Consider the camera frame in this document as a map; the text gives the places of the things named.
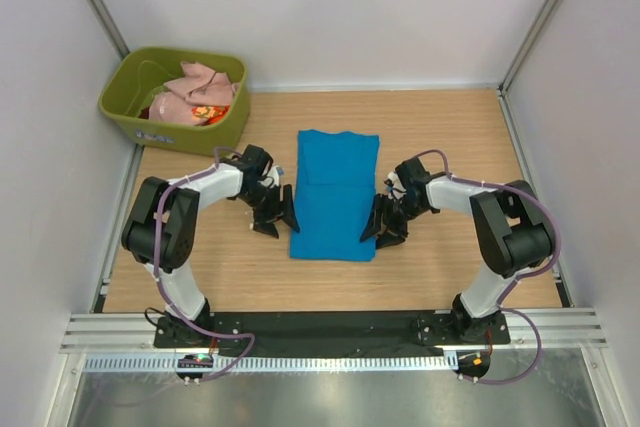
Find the blue t shirt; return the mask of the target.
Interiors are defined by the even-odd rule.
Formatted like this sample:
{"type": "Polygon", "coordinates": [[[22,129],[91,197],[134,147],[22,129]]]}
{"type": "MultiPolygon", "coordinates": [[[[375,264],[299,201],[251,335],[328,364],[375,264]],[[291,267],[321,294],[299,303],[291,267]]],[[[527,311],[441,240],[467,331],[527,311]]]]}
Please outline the blue t shirt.
{"type": "Polygon", "coordinates": [[[299,260],[370,262],[373,239],[360,239],[376,195],[377,135],[298,133],[294,209],[300,231],[289,255],[299,260]]]}

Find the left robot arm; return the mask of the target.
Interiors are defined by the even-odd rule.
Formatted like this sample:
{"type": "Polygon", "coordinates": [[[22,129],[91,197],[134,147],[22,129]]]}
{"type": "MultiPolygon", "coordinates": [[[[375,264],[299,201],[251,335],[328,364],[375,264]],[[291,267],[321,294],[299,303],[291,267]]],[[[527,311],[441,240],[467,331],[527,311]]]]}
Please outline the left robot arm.
{"type": "Polygon", "coordinates": [[[222,200],[240,200],[252,210],[251,229],[277,239],[276,223],[300,231],[293,187],[263,148],[239,153],[216,148],[207,169],[172,180],[146,178],[121,235],[121,245],[152,276],[165,309],[152,324],[161,342],[201,346],[207,339],[250,345],[254,336],[214,330],[209,301],[195,281],[190,257],[201,211],[222,200]]]}

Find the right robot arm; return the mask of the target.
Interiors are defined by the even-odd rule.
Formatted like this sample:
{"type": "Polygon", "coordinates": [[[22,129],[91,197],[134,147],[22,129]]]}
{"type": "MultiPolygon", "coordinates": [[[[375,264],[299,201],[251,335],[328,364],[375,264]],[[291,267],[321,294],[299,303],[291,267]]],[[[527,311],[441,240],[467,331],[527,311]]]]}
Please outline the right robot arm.
{"type": "Polygon", "coordinates": [[[424,340],[442,333],[453,341],[488,341],[515,285],[558,257],[554,222],[523,180],[493,184],[449,170],[431,173],[413,156],[389,174],[384,193],[351,179],[322,178],[302,194],[267,167],[261,162],[245,174],[240,197],[253,210],[255,231],[277,237],[275,224],[284,222],[293,233],[291,254],[304,260],[370,261],[378,250],[404,243],[410,221],[423,214],[450,210],[472,218],[483,263],[448,316],[424,326],[424,340]]]}

